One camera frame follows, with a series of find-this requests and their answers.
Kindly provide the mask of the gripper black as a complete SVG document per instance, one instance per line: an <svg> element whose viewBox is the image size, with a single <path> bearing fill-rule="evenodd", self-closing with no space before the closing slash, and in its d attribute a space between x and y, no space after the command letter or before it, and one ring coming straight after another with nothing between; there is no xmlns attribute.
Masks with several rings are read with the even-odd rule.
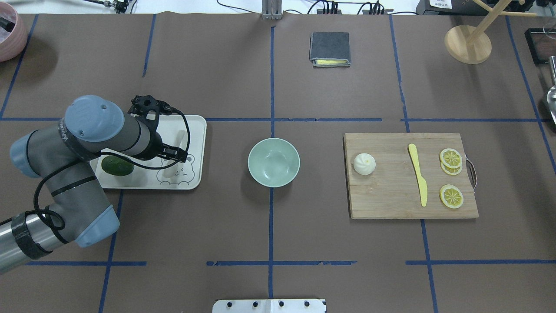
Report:
<svg viewBox="0 0 556 313"><path fill-rule="evenodd" d="M154 151L156 152L156 156L158 158L184 163L189 156L189 143L187 143L186 148L183 149L178 146L157 142L154 144Z"/></svg>

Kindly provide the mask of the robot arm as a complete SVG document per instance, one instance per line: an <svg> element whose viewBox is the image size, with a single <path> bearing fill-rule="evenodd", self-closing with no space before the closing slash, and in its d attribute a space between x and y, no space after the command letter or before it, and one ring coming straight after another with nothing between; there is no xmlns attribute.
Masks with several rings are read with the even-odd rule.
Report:
<svg viewBox="0 0 556 313"><path fill-rule="evenodd" d="M183 112L150 95L136 96L124 113L95 95L78 97L55 125L35 130L10 147L13 165L40 178L33 208L1 223L1 273L39 260L70 242L89 247L113 235L120 222L90 162L113 155L134 166L162 158L187 160L189 148L165 144L160 115Z"/></svg>

